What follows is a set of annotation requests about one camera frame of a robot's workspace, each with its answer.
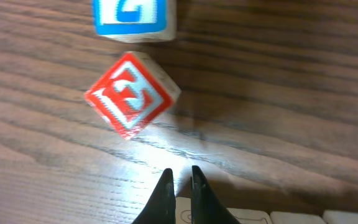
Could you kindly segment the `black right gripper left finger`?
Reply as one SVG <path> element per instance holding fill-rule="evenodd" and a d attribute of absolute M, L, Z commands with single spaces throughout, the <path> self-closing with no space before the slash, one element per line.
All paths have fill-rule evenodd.
<path fill-rule="evenodd" d="M 148 202 L 132 224 L 176 224 L 173 172 L 163 171 Z"/>

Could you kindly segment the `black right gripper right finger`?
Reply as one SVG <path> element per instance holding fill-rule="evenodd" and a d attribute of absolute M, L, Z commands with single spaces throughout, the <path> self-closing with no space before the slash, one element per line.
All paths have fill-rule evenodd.
<path fill-rule="evenodd" d="M 218 200 L 200 167 L 191 168 L 191 223 L 240 224 Z"/>

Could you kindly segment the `yellow C letter block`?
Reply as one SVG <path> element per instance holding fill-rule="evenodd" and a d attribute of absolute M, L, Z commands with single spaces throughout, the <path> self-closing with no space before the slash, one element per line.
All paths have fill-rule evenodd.
<path fill-rule="evenodd" d="M 191 199 L 185 197 L 176 198 L 175 210 L 176 224 L 191 224 Z"/>

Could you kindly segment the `yellow O block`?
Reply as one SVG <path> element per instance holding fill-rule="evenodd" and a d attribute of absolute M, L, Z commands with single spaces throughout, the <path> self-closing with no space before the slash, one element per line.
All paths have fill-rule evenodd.
<path fill-rule="evenodd" d="M 259 210 L 228 208 L 241 224 L 272 224 L 268 213 Z"/>

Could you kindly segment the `green R letter block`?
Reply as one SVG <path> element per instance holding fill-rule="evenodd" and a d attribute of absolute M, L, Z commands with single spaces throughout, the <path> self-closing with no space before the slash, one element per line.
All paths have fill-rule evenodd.
<path fill-rule="evenodd" d="M 271 212 L 270 218 L 273 224 L 326 224 L 317 215 L 303 213 Z"/>

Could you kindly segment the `blue L block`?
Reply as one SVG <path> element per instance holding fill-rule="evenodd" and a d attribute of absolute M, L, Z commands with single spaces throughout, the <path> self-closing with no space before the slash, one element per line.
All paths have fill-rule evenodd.
<path fill-rule="evenodd" d="M 326 210 L 323 220 L 327 224 L 358 224 L 358 213 Z"/>

